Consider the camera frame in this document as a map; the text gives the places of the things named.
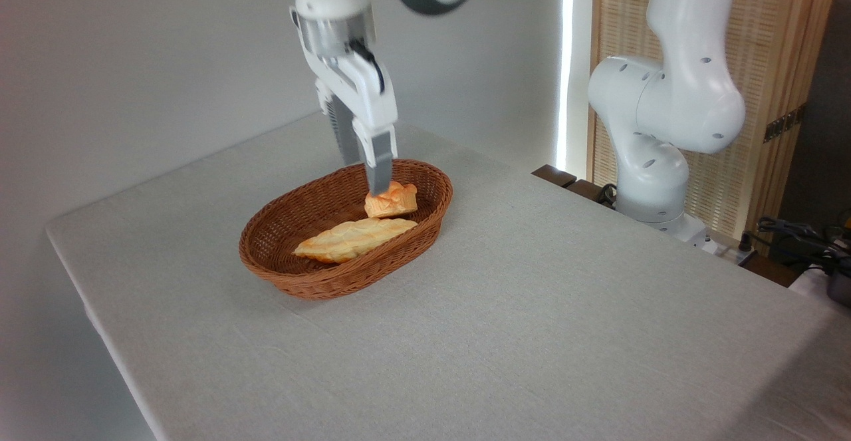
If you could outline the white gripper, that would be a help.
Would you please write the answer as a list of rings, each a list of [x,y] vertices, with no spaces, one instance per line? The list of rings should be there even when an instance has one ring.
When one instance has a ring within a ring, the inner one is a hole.
[[[366,46],[350,46],[350,52],[335,57],[302,50],[316,75],[317,98],[344,165],[361,163],[364,153],[370,195],[386,193],[398,155],[394,126],[398,108],[385,68]]]

